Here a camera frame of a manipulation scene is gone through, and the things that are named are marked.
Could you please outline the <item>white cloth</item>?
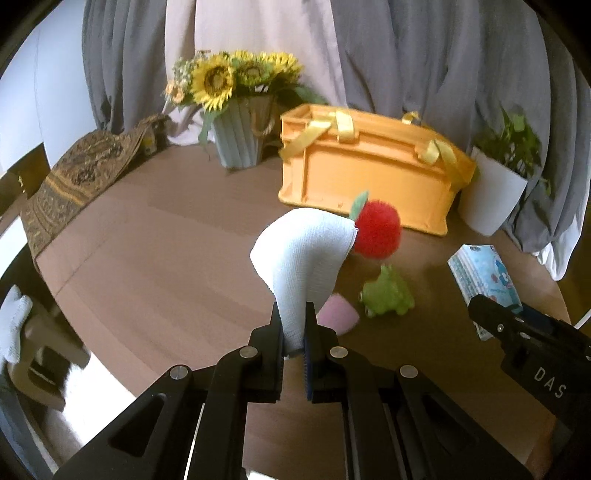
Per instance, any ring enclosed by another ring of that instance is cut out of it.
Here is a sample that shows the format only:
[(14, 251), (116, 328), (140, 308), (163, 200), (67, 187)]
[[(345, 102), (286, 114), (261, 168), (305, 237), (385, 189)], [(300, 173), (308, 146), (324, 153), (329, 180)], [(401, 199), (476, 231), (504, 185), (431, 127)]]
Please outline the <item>white cloth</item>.
[(266, 227), (249, 253), (256, 274), (279, 308), (283, 354), (304, 350), (305, 309), (332, 295), (342, 263), (356, 241), (352, 219), (314, 208), (288, 211)]

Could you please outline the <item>grey curtain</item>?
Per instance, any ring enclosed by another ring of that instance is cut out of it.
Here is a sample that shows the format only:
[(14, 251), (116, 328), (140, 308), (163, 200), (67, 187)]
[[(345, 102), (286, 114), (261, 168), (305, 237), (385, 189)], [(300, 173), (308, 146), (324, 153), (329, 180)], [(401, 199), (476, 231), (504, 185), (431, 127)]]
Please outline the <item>grey curtain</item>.
[[(166, 3), (89, 1), (82, 55), (95, 122), (119, 133), (167, 112), (169, 137), (197, 141), (201, 116), (165, 104)], [(561, 279), (579, 241), (590, 183), (590, 87), (551, 26), (522, 1), (330, 1), (346, 106), (415, 111), (470, 149), (499, 104), (523, 113), (542, 167), (504, 230)]]

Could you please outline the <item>green frog plush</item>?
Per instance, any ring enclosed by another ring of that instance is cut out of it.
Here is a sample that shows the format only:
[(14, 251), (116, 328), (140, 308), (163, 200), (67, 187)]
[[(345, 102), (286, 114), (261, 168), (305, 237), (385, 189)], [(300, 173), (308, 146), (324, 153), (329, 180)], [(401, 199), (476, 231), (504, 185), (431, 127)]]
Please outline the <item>green frog plush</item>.
[(360, 301), (367, 318), (394, 312), (405, 315), (415, 308), (415, 298), (408, 284), (392, 265), (382, 264), (380, 274), (363, 284)]

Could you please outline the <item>orange plastic crate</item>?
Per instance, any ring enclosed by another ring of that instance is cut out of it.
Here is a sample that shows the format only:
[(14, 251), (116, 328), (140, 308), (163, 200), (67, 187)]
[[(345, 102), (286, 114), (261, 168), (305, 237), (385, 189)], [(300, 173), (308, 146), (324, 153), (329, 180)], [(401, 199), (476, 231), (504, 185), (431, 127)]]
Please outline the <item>orange plastic crate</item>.
[(280, 117), (280, 201), (349, 214), (367, 193), (398, 210), (403, 226), (444, 236), (456, 195), (476, 163), (453, 142), (402, 119), (353, 109), (303, 104)]

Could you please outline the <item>patterned brown cloth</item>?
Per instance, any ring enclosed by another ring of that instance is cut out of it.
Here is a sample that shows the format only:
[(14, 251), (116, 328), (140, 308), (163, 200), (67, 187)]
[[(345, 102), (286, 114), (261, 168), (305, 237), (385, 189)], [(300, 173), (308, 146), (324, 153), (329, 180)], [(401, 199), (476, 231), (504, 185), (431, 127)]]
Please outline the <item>patterned brown cloth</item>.
[(94, 130), (63, 154), (20, 213), (33, 261), (103, 192), (167, 147), (168, 122), (157, 114), (121, 134)]

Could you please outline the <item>grey ribbed vase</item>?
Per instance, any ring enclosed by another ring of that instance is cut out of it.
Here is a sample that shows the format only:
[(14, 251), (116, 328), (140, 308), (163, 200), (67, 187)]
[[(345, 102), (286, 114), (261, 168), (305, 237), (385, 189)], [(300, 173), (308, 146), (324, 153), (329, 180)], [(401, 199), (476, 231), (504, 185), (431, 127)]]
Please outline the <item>grey ribbed vase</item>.
[(273, 95), (232, 98), (213, 120), (215, 145), (221, 165), (228, 170), (256, 167), (263, 145), (273, 131)]

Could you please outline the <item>green potted plant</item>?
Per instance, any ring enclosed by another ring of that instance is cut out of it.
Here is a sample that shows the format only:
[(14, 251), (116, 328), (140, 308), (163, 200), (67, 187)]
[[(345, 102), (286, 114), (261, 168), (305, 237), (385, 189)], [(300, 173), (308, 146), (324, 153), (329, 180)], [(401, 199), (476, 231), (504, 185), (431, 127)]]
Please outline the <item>green potted plant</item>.
[(508, 112), (499, 104), (503, 125), (496, 131), (490, 124), (479, 132), (473, 142), (473, 152), (482, 153), (525, 180), (531, 180), (542, 167), (541, 140), (527, 117), (519, 111)]

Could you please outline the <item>white plant pot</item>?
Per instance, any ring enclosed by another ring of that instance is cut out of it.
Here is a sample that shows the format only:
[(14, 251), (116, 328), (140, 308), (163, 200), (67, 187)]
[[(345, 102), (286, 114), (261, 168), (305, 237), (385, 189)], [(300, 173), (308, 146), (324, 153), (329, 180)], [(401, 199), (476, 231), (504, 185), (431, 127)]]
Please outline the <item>white plant pot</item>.
[(490, 237), (514, 210), (528, 181), (476, 146), (472, 158), (476, 171), (471, 183), (462, 190), (458, 211), (472, 230)]

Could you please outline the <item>beige curtain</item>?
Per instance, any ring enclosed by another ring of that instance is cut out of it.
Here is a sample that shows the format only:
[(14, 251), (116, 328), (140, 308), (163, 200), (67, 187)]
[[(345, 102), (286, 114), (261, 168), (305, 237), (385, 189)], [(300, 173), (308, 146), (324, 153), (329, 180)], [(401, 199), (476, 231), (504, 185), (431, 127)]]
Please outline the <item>beige curtain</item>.
[(335, 14), (330, 1), (178, 1), (166, 3), (164, 61), (199, 50), (283, 51), (304, 65), (303, 81), (334, 106), (346, 106)]

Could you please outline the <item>red pompom apple toy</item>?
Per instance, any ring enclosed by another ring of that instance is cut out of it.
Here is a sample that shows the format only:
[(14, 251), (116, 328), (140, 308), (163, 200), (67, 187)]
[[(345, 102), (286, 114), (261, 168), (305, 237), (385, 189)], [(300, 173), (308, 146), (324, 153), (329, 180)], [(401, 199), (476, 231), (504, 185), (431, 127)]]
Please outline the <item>red pompom apple toy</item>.
[(403, 227), (398, 211), (387, 202), (370, 200), (368, 191), (353, 201), (349, 219), (356, 227), (353, 251), (363, 257), (384, 260), (400, 247)]

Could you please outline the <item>blue tissue pack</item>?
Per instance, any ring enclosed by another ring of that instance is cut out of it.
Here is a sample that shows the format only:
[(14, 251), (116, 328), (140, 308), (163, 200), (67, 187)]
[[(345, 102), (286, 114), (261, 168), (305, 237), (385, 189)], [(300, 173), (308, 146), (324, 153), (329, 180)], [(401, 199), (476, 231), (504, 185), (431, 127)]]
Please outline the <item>blue tissue pack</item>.
[(448, 259), (448, 266), (467, 306), (483, 295), (514, 313), (523, 310), (514, 282), (493, 245), (464, 244)]

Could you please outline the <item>white star cushion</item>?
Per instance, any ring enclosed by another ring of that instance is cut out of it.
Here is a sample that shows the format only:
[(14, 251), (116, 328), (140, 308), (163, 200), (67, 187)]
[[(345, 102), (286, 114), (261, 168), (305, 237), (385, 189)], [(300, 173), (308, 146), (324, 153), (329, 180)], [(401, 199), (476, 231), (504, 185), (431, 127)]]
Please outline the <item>white star cushion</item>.
[(13, 285), (0, 311), (1, 356), (6, 362), (15, 364), (20, 361), (21, 329), (31, 313), (33, 301), (24, 295), (17, 285)]

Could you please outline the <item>sunflower bouquet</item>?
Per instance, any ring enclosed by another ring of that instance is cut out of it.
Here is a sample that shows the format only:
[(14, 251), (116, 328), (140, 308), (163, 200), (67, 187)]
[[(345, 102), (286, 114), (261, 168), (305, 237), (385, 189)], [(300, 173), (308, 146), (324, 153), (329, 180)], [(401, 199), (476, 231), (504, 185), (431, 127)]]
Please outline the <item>sunflower bouquet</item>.
[(300, 60), (283, 51), (199, 50), (173, 64), (164, 89), (165, 104), (179, 111), (197, 109), (201, 116), (197, 142), (204, 145), (214, 120), (228, 112), (233, 100), (277, 98), (327, 104), (325, 97), (304, 84), (303, 72)]

